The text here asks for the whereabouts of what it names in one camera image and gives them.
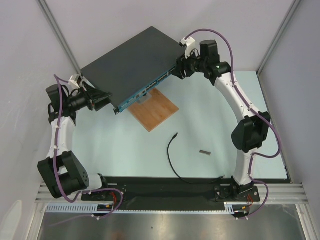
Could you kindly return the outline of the dark grey network switch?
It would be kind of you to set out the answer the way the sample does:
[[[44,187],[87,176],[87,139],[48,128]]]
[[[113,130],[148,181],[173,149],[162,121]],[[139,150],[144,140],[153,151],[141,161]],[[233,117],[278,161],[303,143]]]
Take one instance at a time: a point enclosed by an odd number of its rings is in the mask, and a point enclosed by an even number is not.
[[[151,26],[81,69],[108,98],[115,114],[123,112],[171,75],[185,50]]]

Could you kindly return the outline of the spare silver SFP module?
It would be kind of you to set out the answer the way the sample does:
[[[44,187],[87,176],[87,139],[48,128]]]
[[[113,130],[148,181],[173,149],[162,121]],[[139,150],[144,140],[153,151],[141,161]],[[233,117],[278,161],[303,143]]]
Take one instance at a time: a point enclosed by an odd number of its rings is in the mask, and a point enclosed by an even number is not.
[[[199,151],[201,154],[207,155],[207,156],[211,156],[211,152],[209,151],[205,151],[205,150],[200,150]]]

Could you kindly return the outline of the wooden base board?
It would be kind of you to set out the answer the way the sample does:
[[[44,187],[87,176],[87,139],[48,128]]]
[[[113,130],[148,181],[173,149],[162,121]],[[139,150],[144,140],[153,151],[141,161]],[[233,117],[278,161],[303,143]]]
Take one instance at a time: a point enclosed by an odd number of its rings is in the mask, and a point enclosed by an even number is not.
[[[149,93],[151,98],[148,101],[143,104],[135,102],[127,109],[148,132],[151,132],[179,108],[157,88],[153,88]]]

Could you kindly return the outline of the aluminium frame post left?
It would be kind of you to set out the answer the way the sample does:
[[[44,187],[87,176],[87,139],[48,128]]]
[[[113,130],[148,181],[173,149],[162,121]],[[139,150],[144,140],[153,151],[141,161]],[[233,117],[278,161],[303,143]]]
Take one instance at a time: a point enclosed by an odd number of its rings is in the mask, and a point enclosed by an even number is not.
[[[74,71],[81,75],[81,68],[75,58],[75,55],[68,44],[65,35],[63,34],[55,16],[53,15],[50,6],[48,5],[46,0],[36,0],[40,10],[42,11],[45,19],[48,22],[48,25],[53,31],[53,34],[55,35],[57,41],[59,42],[60,46],[62,47],[62,50],[64,51],[66,57],[68,58],[70,64],[72,65]]]

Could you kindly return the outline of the aluminium frame post right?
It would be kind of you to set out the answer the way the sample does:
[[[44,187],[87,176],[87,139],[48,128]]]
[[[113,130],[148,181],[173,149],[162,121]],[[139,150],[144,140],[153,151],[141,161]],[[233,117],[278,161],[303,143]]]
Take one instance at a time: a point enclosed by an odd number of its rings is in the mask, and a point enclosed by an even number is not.
[[[276,50],[277,46],[279,45],[281,39],[283,38],[283,36],[285,35],[285,32],[287,30],[287,28],[289,27],[291,21],[293,20],[298,8],[300,7],[301,3],[303,2],[303,0],[293,0],[287,13],[285,14],[279,28],[277,29],[269,47],[267,48],[266,53],[264,54],[257,70],[256,70],[256,74],[257,77],[259,78],[260,75],[263,73],[267,63],[269,62],[269,60],[271,59],[274,51]]]

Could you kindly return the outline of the aluminium front rail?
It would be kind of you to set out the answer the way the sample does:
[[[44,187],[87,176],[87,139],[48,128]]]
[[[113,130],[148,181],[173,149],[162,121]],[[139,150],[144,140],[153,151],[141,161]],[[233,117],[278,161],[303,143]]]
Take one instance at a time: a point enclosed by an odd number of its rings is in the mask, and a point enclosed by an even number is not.
[[[308,204],[308,198],[302,183],[268,183],[267,204]],[[48,188],[41,184],[35,198],[36,203],[63,203],[64,198],[55,199]]]

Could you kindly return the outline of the aluminium frame post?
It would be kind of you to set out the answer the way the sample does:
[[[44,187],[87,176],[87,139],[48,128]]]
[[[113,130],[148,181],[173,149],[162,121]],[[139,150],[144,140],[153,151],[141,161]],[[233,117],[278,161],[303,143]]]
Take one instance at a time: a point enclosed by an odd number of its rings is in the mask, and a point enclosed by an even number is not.
[[[48,5],[46,0],[36,0],[40,10],[42,11],[45,19],[48,22],[48,25],[53,31],[53,34],[55,35],[57,41],[59,42],[60,46],[62,47],[62,50],[64,51],[66,57],[68,58],[70,64],[72,65],[74,71],[81,75],[81,68],[75,58],[75,55],[68,44],[65,35],[63,34],[55,16],[53,15],[50,6]]]
[[[264,54],[257,70],[256,70],[256,74],[257,77],[259,78],[260,75],[263,73],[267,63],[269,62],[269,60],[271,59],[274,51],[276,50],[277,46],[279,45],[281,39],[283,38],[283,36],[285,35],[285,32],[287,30],[287,28],[289,27],[291,21],[293,20],[298,8],[300,7],[301,3],[303,2],[303,0],[293,0],[287,13],[285,14],[279,28],[277,29],[269,47],[267,48],[266,53]]]

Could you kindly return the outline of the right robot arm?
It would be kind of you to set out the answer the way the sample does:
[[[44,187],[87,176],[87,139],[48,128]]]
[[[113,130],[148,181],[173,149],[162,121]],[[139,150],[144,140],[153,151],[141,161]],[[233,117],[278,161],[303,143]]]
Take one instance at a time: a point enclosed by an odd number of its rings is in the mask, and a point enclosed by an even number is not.
[[[267,138],[271,116],[266,111],[259,111],[249,101],[230,64],[220,60],[215,40],[200,42],[199,54],[194,53],[196,41],[192,37],[183,38],[180,45],[185,52],[177,59],[172,75],[183,80],[194,73],[202,73],[224,96],[236,117],[237,126],[231,134],[232,143],[237,149],[235,171],[228,193],[223,194],[221,188],[215,193],[219,198],[242,201],[254,189],[253,157]]]

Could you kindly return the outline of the metal switch stand bracket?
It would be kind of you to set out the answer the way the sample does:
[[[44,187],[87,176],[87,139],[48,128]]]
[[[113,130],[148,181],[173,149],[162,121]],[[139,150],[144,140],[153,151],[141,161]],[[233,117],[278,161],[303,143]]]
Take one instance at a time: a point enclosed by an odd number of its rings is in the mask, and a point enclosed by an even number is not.
[[[141,105],[143,103],[145,103],[146,101],[148,101],[151,98],[151,94],[149,92],[143,94],[136,102]]]

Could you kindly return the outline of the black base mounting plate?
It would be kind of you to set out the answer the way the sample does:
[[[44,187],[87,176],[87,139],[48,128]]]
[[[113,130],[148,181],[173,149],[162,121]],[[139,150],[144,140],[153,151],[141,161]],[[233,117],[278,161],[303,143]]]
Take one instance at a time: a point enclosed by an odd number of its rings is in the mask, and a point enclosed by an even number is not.
[[[116,199],[127,211],[218,211],[225,202],[257,203],[258,188],[238,187],[232,178],[115,177],[103,176],[110,190],[85,194],[86,202]]]

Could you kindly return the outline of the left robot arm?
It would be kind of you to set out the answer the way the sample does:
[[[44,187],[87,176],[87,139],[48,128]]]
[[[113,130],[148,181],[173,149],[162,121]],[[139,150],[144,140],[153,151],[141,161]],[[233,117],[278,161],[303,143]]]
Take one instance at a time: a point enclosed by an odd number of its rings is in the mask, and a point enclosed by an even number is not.
[[[77,112],[83,108],[99,111],[109,104],[111,93],[84,83],[76,95],[65,85],[54,84],[46,89],[50,99],[49,123],[52,127],[51,145],[47,157],[38,162],[37,169],[55,199],[80,191],[92,191],[99,200],[110,195],[110,187],[100,173],[89,174],[73,153],[73,134]]]

